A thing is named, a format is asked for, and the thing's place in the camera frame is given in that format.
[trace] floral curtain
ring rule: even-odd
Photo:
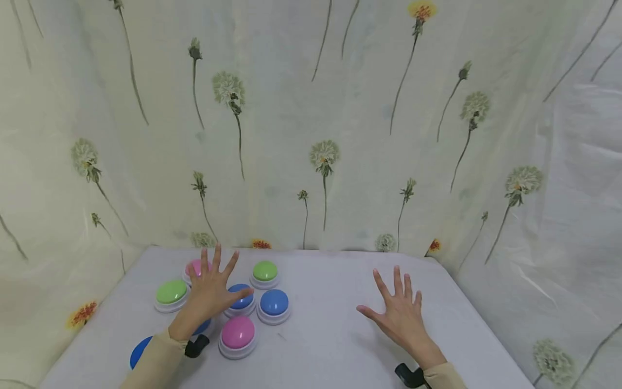
[[[613,387],[616,3],[3,2],[0,387],[217,240],[434,257],[539,388]]]

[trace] white table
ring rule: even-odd
[[[232,250],[224,250],[223,262]],[[46,376],[41,389],[117,388],[129,371],[132,349],[165,329],[175,314],[154,307],[156,289],[178,278],[199,250],[148,248],[103,301]],[[372,277],[377,268],[392,290],[392,268],[409,273],[423,292],[426,328],[447,359],[473,389],[532,388],[522,371],[447,272],[436,262],[394,253],[241,250],[230,285],[248,283],[255,263],[272,260],[290,297],[292,316],[280,326],[257,326],[257,349],[242,360],[227,360],[215,336],[197,359],[184,358],[171,387],[405,388],[393,370],[416,364],[355,310],[367,304],[383,311]],[[259,299],[262,291],[257,290]],[[219,319],[220,326],[224,317]]]

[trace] beige sleeve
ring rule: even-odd
[[[177,342],[165,330],[151,338],[121,389],[164,389],[183,358],[188,342]]]
[[[432,389],[467,389],[449,362],[424,370],[424,377]]]

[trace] orange flower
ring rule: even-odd
[[[413,1],[408,6],[408,13],[421,22],[427,22],[436,12],[437,8],[430,0]]]
[[[97,311],[97,301],[91,301],[80,307],[79,310],[69,315],[67,328],[82,327]]]
[[[432,241],[432,244],[430,245],[430,248],[428,249],[429,252],[433,253],[435,251],[439,251],[440,250],[440,242],[438,239],[434,239]]]
[[[272,248],[272,245],[263,239],[253,239],[253,248]]]

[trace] pink button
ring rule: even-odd
[[[225,346],[241,349],[255,336],[255,325],[247,316],[237,316],[225,324],[221,336]]]
[[[190,276],[190,265],[194,266],[197,276],[201,275],[201,260],[194,260],[186,265],[186,275]],[[211,270],[211,262],[207,262],[207,268]]]

